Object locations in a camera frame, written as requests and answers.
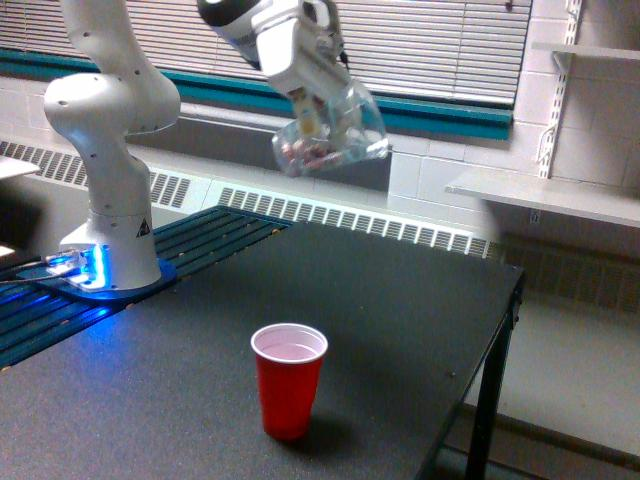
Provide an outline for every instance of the teal window sill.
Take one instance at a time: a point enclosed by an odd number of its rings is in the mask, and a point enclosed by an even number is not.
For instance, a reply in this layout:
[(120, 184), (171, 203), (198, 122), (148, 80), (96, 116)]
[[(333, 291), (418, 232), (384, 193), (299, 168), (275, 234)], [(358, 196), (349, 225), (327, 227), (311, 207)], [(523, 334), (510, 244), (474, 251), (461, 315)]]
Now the teal window sill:
[[(0, 74), (49, 81), (78, 72), (97, 72), (79, 58), (0, 49)], [(195, 101), (220, 102), (230, 108), (251, 107), (291, 114), (291, 104), (268, 84), (255, 80), (162, 70), (180, 95)], [(376, 95), (385, 124), (402, 133), (442, 133), (508, 140), (513, 112), (506, 109), (451, 105)]]

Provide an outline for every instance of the black table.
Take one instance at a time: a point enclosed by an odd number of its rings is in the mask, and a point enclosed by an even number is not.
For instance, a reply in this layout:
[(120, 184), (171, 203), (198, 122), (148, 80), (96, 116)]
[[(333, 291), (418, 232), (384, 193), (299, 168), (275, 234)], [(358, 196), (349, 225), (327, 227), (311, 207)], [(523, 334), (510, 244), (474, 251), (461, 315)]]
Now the black table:
[[(482, 478), (520, 269), (294, 225), (0, 377), (7, 479), (413, 479), (486, 358), (467, 475)], [(249, 338), (330, 342), (308, 437), (261, 431)]]

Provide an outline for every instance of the window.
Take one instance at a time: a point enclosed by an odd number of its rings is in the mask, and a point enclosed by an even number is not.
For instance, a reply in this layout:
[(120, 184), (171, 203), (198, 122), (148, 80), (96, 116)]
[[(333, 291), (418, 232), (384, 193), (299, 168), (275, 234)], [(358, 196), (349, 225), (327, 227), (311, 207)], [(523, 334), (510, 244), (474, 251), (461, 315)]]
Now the window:
[[(532, 0), (336, 3), (352, 74), (377, 94), (513, 107)], [(263, 80), (204, 24), (196, 0), (127, 5), (138, 41), (156, 66)], [(58, 1), (4, 0), (0, 25), (0, 49), (82, 57), (67, 39)]]

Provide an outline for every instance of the cup rim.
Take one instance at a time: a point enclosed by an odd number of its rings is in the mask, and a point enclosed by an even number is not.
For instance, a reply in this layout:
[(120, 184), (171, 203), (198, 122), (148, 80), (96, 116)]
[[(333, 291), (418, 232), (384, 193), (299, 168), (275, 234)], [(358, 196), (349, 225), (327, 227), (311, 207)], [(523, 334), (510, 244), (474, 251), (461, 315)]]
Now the cup rim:
[[(316, 353), (314, 356), (312, 356), (311, 358), (305, 358), (304, 360), (286, 360), (286, 359), (282, 359), (282, 358), (278, 358), (278, 357), (274, 357), (271, 355), (268, 355), (264, 352), (262, 352), (260, 349), (258, 349), (258, 347), (256, 346), (256, 340), (258, 339), (258, 337), (263, 334), (266, 331), (275, 329), (275, 328), (282, 328), (282, 327), (295, 327), (295, 328), (302, 328), (304, 330), (306, 330), (308, 333), (315, 335), (317, 337), (320, 338), (320, 340), (322, 341), (322, 350), (319, 353)], [(324, 336), (324, 334), (313, 328), (310, 327), (308, 325), (302, 325), (301, 323), (272, 323), (271, 325), (267, 325), (266, 327), (262, 327), (261, 329), (257, 330), (252, 336), (251, 336), (251, 348), (253, 349), (253, 351), (255, 352), (256, 355), (266, 359), (266, 360), (270, 360), (274, 363), (281, 363), (281, 364), (286, 364), (286, 365), (303, 365), (305, 363), (312, 363), (315, 362), (317, 360), (319, 360), (320, 358), (322, 358), (324, 356), (324, 354), (327, 352), (327, 349), (329, 348), (329, 341), (327, 340), (327, 337)]]

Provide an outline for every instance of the red solo cup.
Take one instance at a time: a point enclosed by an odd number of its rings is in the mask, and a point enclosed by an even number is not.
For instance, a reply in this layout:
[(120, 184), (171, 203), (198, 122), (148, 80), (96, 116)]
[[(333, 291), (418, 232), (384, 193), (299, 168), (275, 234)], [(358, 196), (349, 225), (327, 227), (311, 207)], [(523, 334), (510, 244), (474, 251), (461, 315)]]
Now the red solo cup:
[(251, 337), (256, 352), (264, 431), (295, 440), (309, 429), (322, 358), (329, 342), (318, 330), (295, 323), (261, 328)]

